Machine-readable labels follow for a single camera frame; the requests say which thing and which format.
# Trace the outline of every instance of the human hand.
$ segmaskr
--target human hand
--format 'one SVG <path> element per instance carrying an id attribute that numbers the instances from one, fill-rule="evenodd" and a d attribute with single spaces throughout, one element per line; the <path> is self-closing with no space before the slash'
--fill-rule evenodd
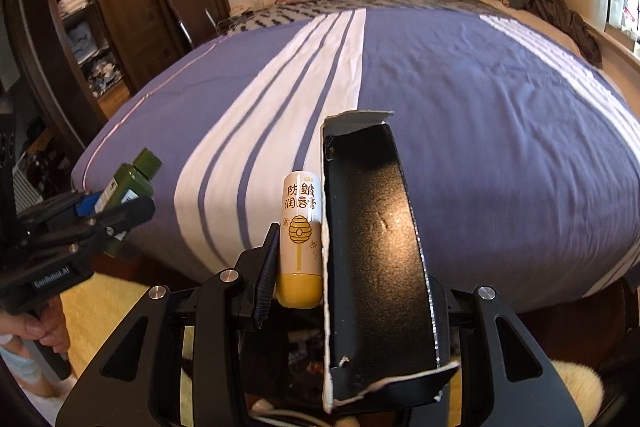
<path id="1" fill-rule="evenodd" d="M 15 335 L 30 341 L 39 341 L 43 346 L 52 347 L 55 353 L 65 353 L 69 349 L 70 341 L 60 297 L 49 300 L 40 312 L 40 320 L 26 313 L 14 316 L 0 311 L 0 335 Z M 26 356 L 22 349 L 18 355 Z"/>

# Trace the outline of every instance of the green bottle cap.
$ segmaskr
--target green bottle cap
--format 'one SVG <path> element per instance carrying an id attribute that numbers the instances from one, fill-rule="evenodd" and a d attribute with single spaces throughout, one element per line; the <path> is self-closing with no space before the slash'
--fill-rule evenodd
<path id="1" fill-rule="evenodd" d="M 133 167 L 142 172 L 148 179 L 153 178 L 161 166 L 162 162 L 160 162 L 160 159 L 146 147 L 140 151 L 140 154 L 133 160 Z"/>

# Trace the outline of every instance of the pink piping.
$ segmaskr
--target pink piping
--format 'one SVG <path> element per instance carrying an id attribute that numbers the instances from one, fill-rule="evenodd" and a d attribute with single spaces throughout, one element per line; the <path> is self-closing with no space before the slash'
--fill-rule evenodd
<path id="1" fill-rule="evenodd" d="M 156 91 L 158 91 L 160 88 L 163 88 L 164 86 L 166 86 L 169 82 L 171 82 L 172 80 L 174 80 L 176 78 L 176 76 L 178 76 L 180 73 L 182 73 L 183 71 L 185 71 L 189 66 L 191 66 L 192 64 L 194 64 L 194 62 L 199 61 L 200 59 L 202 59 L 207 53 L 209 53 L 212 49 L 214 49 L 217 45 L 219 45 L 221 42 L 226 41 L 227 39 L 229 39 L 229 37 L 231 37 L 230 35 L 225 36 L 222 39 L 217 40 L 216 42 L 214 42 L 209 49 L 207 49 L 207 51 L 204 51 L 202 54 L 198 55 L 196 58 L 191 59 L 189 62 L 187 62 L 187 64 L 185 64 L 182 68 L 180 68 L 178 71 L 176 71 L 173 75 L 171 75 L 167 80 L 165 80 L 162 84 L 160 84 L 159 86 L 154 87 L 154 89 L 152 89 L 151 91 L 149 91 L 149 93 L 145 94 L 138 102 L 136 102 L 136 104 L 127 112 L 127 114 L 122 117 L 122 120 L 119 121 L 115 126 L 113 126 L 111 128 L 111 131 L 109 131 L 109 133 L 107 133 L 105 135 L 105 137 L 100 141 L 100 144 L 98 144 L 98 147 L 95 148 L 94 152 L 91 155 L 91 158 L 89 158 L 89 162 L 87 162 L 86 167 L 84 168 L 84 174 L 82 175 L 82 190 L 86 191 L 86 175 L 89 171 L 89 167 L 91 166 L 91 163 L 94 161 L 95 156 L 98 154 L 98 151 L 100 150 L 100 148 L 102 146 L 104 146 L 104 144 L 106 143 L 106 141 L 111 137 L 111 135 L 113 135 L 113 133 L 116 132 L 116 130 L 126 122 L 127 118 L 129 118 L 131 116 L 131 114 L 140 107 L 140 104 L 142 104 L 146 99 L 148 99 L 148 97 L 150 97 L 151 95 L 153 95 L 154 93 L 156 93 Z"/>

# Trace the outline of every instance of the wardrobe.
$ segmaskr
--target wardrobe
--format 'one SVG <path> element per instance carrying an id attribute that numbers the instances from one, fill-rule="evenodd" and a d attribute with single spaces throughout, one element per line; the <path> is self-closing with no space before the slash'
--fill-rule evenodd
<path id="1" fill-rule="evenodd" d="M 4 2 L 22 73 L 72 162 L 121 103 L 190 51 L 167 0 Z M 193 4 L 228 17 L 227 0 Z"/>

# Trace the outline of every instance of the beehive illustration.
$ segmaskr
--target beehive illustration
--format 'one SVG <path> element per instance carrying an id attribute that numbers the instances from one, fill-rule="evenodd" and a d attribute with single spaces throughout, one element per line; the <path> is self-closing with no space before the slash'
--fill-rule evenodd
<path id="1" fill-rule="evenodd" d="M 289 237 L 291 241 L 298 245 L 296 256 L 296 269 L 302 269 L 302 243 L 311 237 L 311 225 L 305 216 L 294 217 L 289 224 Z"/>

